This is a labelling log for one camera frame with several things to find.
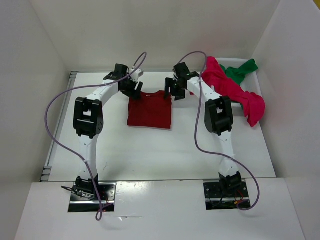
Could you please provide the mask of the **dark red t shirt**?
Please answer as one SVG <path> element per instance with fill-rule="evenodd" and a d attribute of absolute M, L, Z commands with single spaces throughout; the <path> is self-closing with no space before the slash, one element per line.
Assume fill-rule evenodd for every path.
<path fill-rule="evenodd" d="M 139 99 L 128 102 L 127 125 L 169 130 L 172 124 L 172 99 L 165 92 L 142 92 Z"/>

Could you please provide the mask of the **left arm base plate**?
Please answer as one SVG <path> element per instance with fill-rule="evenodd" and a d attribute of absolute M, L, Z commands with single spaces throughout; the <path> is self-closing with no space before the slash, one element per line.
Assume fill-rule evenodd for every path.
<path fill-rule="evenodd" d="M 99 182 L 98 190 L 101 198 L 102 211 L 115 211 L 116 198 L 116 182 Z M 98 197 L 95 193 L 85 193 L 84 191 L 76 190 L 76 184 L 72 187 L 67 187 L 70 190 L 70 200 L 68 206 L 69 213 L 88 213 L 97 212 L 100 208 Z"/>

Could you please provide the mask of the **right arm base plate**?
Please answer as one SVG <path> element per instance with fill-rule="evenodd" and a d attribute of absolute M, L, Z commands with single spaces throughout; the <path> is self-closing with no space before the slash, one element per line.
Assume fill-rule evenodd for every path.
<path fill-rule="evenodd" d="M 247 184 L 243 181 L 236 190 L 223 193 L 217 180 L 203 182 L 206 210 L 232 210 L 239 206 L 242 209 L 251 207 Z"/>

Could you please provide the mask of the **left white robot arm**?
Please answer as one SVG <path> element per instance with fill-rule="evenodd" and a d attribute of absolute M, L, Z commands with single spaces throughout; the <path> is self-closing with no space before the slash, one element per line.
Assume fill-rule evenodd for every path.
<path fill-rule="evenodd" d="M 114 71 L 103 79 L 102 86 L 86 97 L 77 97 L 74 105 L 73 128 L 79 139 L 79 154 L 85 163 L 75 181 L 75 191 L 88 200 L 99 196 L 99 174 L 97 170 L 97 142 L 104 127 L 103 107 L 117 93 L 139 99 L 144 71 L 123 64 L 116 64 Z"/>

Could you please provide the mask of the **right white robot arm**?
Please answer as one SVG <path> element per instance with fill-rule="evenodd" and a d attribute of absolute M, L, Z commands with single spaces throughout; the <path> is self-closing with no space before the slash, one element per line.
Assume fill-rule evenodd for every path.
<path fill-rule="evenodd" d="M 204 125 L 207 131 L 214 134 L 220 142 L 222 160 L 219 164 L 219 191 L 229 197 L 241 185 L 242 177 L 238 166 L 232 160 L 234 150 L 231 140 L 234 123 L 231 100 L 222 96 L 208 86 L 197 72 L 191 72 L 185 62 L 173 67 L 173 77 L 165 79 L 164 97 L 172 95 L 174 99 L 183 100 L 186 91 L 197 96 L 204 106 Z"/>

